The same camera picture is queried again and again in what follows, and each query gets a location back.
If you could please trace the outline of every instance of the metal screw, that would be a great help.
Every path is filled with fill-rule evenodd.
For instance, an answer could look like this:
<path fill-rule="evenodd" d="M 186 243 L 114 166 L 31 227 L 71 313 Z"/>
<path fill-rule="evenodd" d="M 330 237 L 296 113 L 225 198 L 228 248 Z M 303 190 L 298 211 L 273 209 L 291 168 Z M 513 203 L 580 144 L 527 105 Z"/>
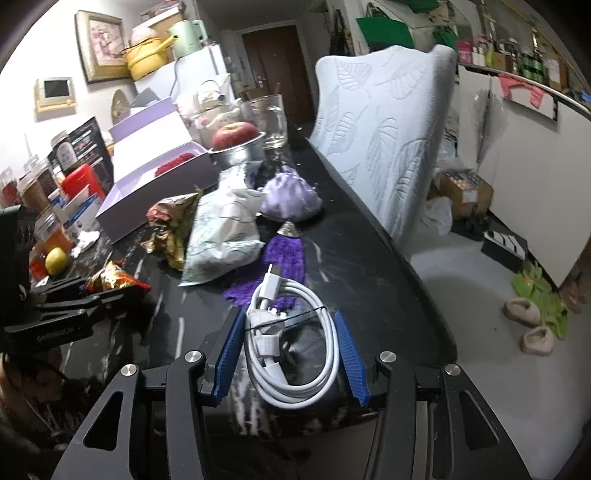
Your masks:
<path fill-rule="evenodd" d="M 459 374 L 462 373 L 462 369 L 456 364 L 447 364 L 445 366 L 445 373 L 451 375 L 452 377 L 457 377 Z"/>
<path fill-rule="evenodd" d="M 134 364 L 128 364 L 125 365 L 122 369 L 121 369 L 121 373 L 125 376 L 125 377 L 131 377 L 131 375 L 134 375 L 136 372 L 138 371 L 138 367 L 136 367 Z"/>
<path fill-rule="evenodd" d="M 392 362 L 396 361 L 396 354 L 386 350 L 385 352 L 379 354 L 379 359 L 385 364 L 391 364 Z"/>
<path fill-rule="evenodd" d="M 190 363 L 199 362 L 202 356 L 203 355 L 200 351 L 191 350 L 190 352 L 187 352 L 187 355 L 185 355 L 185 360 Z"/>

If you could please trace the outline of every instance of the metal bowl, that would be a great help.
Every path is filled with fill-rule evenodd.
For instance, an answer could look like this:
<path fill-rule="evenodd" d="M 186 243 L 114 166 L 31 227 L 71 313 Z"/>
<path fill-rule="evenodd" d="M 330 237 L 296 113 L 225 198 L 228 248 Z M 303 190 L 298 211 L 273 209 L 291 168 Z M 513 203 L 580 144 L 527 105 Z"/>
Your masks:
<path fill-rule="evenodd" d="M 258 137 L 246 143 L 225 150 L 211 148 L 208 152 L 212 156 L 213 164 L 217 165 L 220 170 L 226 170 L 244 162 L 264 161 L 265 151 L 262 149 L 264 138 L 265 132 L 261 132 Z"/>

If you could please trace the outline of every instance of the yellow lemon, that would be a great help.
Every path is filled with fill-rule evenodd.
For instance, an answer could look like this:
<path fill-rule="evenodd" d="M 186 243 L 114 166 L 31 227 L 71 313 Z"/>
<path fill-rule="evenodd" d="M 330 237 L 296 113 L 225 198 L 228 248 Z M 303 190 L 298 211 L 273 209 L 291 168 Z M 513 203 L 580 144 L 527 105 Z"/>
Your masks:
<path fill-rule="evenodd" d="M 68 256 L 61 248 L 55 247 L 45 259 L 45 268 L 50 275 L 59 275 L 66 269 Z"/>

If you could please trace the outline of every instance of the red apple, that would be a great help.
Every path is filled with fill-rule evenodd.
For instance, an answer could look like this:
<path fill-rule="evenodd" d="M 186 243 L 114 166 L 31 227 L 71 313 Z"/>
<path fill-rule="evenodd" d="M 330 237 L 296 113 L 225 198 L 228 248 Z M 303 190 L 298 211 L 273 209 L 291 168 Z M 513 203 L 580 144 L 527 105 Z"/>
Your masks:
<path fill-rule="evenodd" d="M 224 125 L 213 134 L 212 144 L 214 150 L 225 150 L 258 137 L 258 128 L 248 122 L 236 122 Z"/>

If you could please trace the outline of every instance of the kettle handle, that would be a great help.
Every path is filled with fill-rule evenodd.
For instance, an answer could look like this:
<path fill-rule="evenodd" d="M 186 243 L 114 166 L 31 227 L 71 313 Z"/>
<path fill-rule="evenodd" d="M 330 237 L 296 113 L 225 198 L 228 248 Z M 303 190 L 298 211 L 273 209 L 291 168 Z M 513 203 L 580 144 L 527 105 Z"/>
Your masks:
<path fill-rule="evenodd" d="M 207 36 L 207 30 L 205 30 L 205 24 L 203 23 L 203 20 L 193 20 L 193 25 L 199 25 L 199 28 L 201 29 L 201 35 L 198 36 L 203 37 L 200 38 L 200 41 L 206 41 L 209 37 Z"/>
<path fill-rule="evenodd" d="M 148 57 L 151 57 L 152 55 L 155 55 L 157 53 L 160 53 L 161 51 L 167 49 L 169 46 L 171 46 L 175 41 L 177 41 L 178 36 L 177 35 L 172 35 L 171 37 L 168 37 L 166 40 L 164 40 L 158 47 L 156 47 L 153 50 L 147 51 L 145 53 L 142 53 L 139 57 L 134 58 L 132 61 L 129 62 L 129 64 L 127 65 L 128 69 L 131 69 L 132 67 L 134 67 L 136 64 L 138 64 L 139 62 L 141 62 L 142 60 L 147 59 Z"/>

